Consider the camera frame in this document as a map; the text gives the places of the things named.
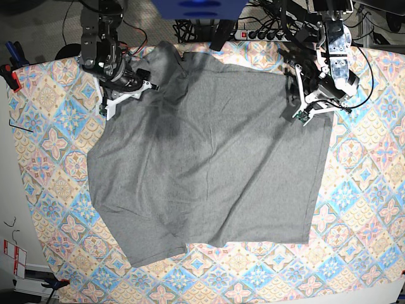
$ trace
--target floor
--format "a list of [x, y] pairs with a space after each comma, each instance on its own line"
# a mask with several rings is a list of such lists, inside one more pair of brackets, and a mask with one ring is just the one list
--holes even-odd
[[[304, 0], [297, 0], [297, 2], [302, 3], [302, 5], [305, 3]], [[9, 57], [8, 51], [4, 46], [7, 41], [20, 41], [25, 50], [25, 55], [31, 64], [53, 60], [56, 53], [64, 46], [61, 35], [62, 23], [70, 3], [70, 0], [48, 0], [38, 7], [19, 15], [1, 16], [0, 63], [7, 63], [7, 58]], [[74, 1], [65, 23], [67, 43], [80, 43], [80, 36], [82, 35], [82, 28], [80, 26], [81, 10], [82, 5]], [[374, 22], [387, 29], [388, 26], [385, 19], [379, 14], [385, 16], [383, 13], [373, 12]], [[244, 9], [242, 16], [262, 18], [265, 15], [259, 8], [250, 7]], [[151, 0], [129, 1], [129, 8], [125, 14], [125, 19], [127, 22], [141, 27], [147, 32], [149, 45], [155, 45], [161, 40], [172, 43], [176, 43], [177, 41], [171, 27], [173, 22], [171, 20], [162, 20]], [[357, 23], [358, 16], [355, 13], [346, 21], [347, 25], [355, 25]], [[257, 23], [246, 24], [247, 29], [256, 29], [257, 27]], [[138, 46], [143, 41], [141, 34], [126, 25], [122, 25], [118, 31], [120, 39], [130, 46]], [[357, 28], [352, 28], [351, 31], [353, 37], [358, 37]], [[405, 44], [405, 35], [388, 34], [380, 29], [376, 29], [376, 32], [384, 34], [386, 39], [393, 44]]]

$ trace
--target table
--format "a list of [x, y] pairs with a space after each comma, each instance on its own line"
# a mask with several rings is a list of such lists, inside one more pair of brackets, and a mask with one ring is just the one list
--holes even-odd
[[[226, 64], [283, 73], [282, 44], [228, 42], [178, 45]], [[140, 52], [145, 56], [153, 47]], [[86, 156], [104, 119], [91, 75], [74, 58], [19, 69], [20, 92], [8, 91], [27, 204], [42, 251], [58, 279], [60, 302], [245, 303], [330, 295], [387, 284], [405, 269], [405, 57], [365, 49], [373, 67], [370, 102], [335, 114], [325, 173], [308, 245], [190, 244], [189, 253], [131, 268], [93, 209]], [[356, 104], [371, 74], [356, 49]]]

